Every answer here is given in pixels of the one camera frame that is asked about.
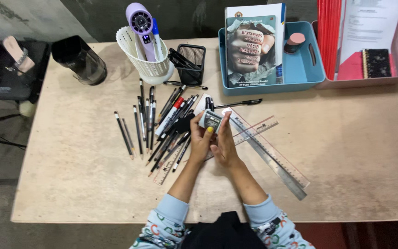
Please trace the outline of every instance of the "red marker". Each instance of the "red marker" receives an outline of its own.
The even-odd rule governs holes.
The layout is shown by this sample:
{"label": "red marker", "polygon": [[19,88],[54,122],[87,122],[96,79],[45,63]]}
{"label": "red marker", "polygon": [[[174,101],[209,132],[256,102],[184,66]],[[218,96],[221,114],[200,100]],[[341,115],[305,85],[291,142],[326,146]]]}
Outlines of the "red marker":
{"label": "red marker", "polygon": [[164,131],[165,127],[167,126],[168,122],[170,121],[170,119],[172,118],[172,116],[174,115],[174,113],[179,109],[180,105],[184,102],[184,98],[179,97],[176,101],[176,103],[174,103],[173,107],[170,109],[169,113],[167,114],[167,116],[165,116],[164,120],[162,121],[161,125],[156,129],[155,134],[160,136],[161,133]]}

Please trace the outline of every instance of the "blue storage box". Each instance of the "blue storage box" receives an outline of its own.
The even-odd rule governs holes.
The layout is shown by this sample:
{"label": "blue storage box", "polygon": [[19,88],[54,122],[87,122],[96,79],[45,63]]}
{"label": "blue storage box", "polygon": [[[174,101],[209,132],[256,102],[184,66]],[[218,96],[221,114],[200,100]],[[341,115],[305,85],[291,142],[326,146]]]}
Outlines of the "blue storage box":
{"label": "blue storage box", "polygon": [[305,42],[295,54],[283,55],[284,83],[267,86],[244,86],[236,88],[226,87],[226,63],[225,63],[225,29],[219,30],[219,55],[221,61],[221,74],[223,92],[227,96],[283,93],[307,90],[325,80],[325,70],[317,45],[316,36],[309,22],[285,23],[285,42],[293,33],[305,35]]}

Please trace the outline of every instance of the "person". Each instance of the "person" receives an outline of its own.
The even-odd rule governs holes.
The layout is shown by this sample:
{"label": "person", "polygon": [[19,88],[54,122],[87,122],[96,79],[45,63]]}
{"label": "person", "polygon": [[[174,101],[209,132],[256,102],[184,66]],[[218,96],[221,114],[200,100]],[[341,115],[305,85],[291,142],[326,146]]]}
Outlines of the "person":
{"label": "person", "polygon": [[[229,126],[231,112],[225,113],[214,141],[212,127],[198,126],[202,114],[190,121],[191,155],[187,164],[150,212],[146,226],[130,248],[314,248],[295,230],[287,214],[274,205],[271,195],[264,192],[238,157]],[[209,149],[216,162],[228,170],[250,224],[240,223],[236,212],[227,212],[213,224],[199,223],[191,231],[185,228],[191,192]]]}

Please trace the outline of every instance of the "fist on book cover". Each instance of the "fist on book cover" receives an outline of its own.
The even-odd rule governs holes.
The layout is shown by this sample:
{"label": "fist on book cover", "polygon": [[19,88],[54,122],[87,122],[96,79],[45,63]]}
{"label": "fist on book cover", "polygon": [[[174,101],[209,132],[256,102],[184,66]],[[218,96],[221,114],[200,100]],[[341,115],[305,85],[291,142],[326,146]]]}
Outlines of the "fist on book cover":
{"label": "fist on book cover", "polygon": [[240,74],[255,72],[261,56],[268,53],[275,41],[273,36],[246,26],[241,25],[229,42],[231,67]]}

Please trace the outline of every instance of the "black container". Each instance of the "black container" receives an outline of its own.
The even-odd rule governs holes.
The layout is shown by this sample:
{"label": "black container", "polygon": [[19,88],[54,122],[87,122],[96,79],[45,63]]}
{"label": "black container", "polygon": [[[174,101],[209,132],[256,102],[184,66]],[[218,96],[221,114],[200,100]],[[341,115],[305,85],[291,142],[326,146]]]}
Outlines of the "black container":
{"label": "black container", "polygon": [[52,44],[53,59],[76,73],[82,84],[95,86],[107,77],[105,62],[79,36],[72,36]]}
{"label": "black container", "polygon": [[196,64],[199,69],[177,67],[180,82],[188,85],[202,85],[203,69],[205,64],[205,47],[190,44],[179,44],[177,51],[189,61]]}

